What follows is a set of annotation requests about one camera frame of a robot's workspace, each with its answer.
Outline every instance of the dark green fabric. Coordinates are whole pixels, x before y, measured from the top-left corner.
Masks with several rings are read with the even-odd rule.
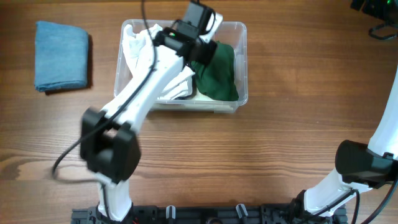
[[[230,45],[217,42],[216,52],[207,66],[192,62],[199,92],[213,100],[238,100],[234,83],[234,58],[234,49]]]

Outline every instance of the clear plastic bin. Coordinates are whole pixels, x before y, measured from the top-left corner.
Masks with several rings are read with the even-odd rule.
[[[162,27],[169,27],[173,21],[148,20],[149,27],[158,24]],[[124,58],[122,39],[124,27],[130,24],[134,33],[145,29],[143,20],[129,19],[123,22],[119,45],[118,66],[116,68],[116,80],[114,95],[117,96],[132,78],[126,59]],[[152,107],[153,110],[197,110],[214,111],[219,113],[234,113],[236,109],[248,101],[248,55],[247,55],[247,30],[242,22],[223,22],[220,25],[214,40],[229,44],[235,52],[235,85],[239,94],[239,100],[214,101],[214,100],[157,100]]]

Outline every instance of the white towel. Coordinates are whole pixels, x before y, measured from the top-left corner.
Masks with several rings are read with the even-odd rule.
[[[149,28],[152,38],[156,36],[158,31],[163,30],[158,24]],[[146,48],[152,48],[152,41],[148,35],[147,30],[135,34],[132,31],[132,25],[126,25],[123,30],[122,47],[126,63],[134,78],[139,74],[136,72],[137,63],[139,63],[139,56],[142,52],[146,52]],[[160,100],[172,100],[178,97],[189,96],[192,94],[192,78],[194,75],[189,67],[185,67],[179,75],[177,75],[163,90],[158,97]]]

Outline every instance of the wooden surface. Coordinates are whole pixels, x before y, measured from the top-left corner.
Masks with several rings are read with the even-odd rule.
[[[161,207],[288,203],[332,170],[342,140],[369,141],[394,80],[398,41],[369,38],[380,21],[349,1],[208,3],[248,28],[249,101],[235,114],[151,113],[131,198]],[[176,19],[186,5],[151,2],[147,16]],[[96,205],[94,184],[56,183],[50,168],[79,137],[83,112],[113,98],[121,24],[139,18],[137,2],[0,5],[0,223],[69,223],[72,208]],[[89,89],[34,90],[39,20],[92,36]],[[63,177],[89,175],[77,174],[86,170],[78,150],[61,167]],[[362,196],[359,221],[387,188]],[[375,223],[396,222],[397,199]]]

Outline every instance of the black mounting base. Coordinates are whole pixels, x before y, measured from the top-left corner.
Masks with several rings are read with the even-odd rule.
[[[288,221],[287,207],[289,204],[266,204],[246,207],[247,217],[239,218],[236,207],[185,207],[175,208],[175,219],[166,218],[166,208],[156,206],[133,206],[130,217],[121,223],[129,224],[295,224],[301,219]],[[345,206],[335,211],[332,217],[316,218],[309,224],[345,224],[348,219]],[[71,224],[105,224],[96,207],[72,211]]]

